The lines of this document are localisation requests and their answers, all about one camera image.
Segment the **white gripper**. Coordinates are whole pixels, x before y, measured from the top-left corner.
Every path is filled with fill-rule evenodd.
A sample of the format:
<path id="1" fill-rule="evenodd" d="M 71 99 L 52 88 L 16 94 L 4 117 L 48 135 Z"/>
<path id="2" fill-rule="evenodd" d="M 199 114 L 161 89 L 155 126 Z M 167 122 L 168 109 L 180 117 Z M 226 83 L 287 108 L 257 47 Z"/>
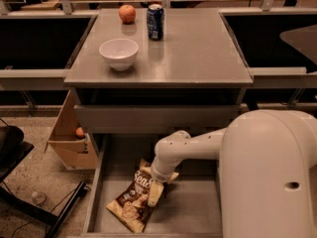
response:
<path id="1" fill-rule="evenodd" d="M 163 183 L 171 184 L 178 178 L 179 173 L 175 173 L 178 162 L 162 161 L 161 159 L 154 159 L 151 164 L 151 175 L 155 181 L 152 182 L 148 198 L 148 206 L 155 207 L 163 192 Z"/>

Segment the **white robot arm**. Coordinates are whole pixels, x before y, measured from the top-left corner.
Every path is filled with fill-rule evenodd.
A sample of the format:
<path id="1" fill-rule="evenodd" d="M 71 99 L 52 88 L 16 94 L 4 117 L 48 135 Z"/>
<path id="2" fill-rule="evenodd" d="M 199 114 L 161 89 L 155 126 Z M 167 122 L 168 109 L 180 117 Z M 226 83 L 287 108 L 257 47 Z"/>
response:
<path id="1" fill-rule="evenodd" d="M 211 133 L 177 131 L 157 142 L 155 154 L 159 182 L 184 160 L 219 162 L 223 238 L 316 238 L 309 170 L 317 119 L 310 114 L 250 111 Z"/>

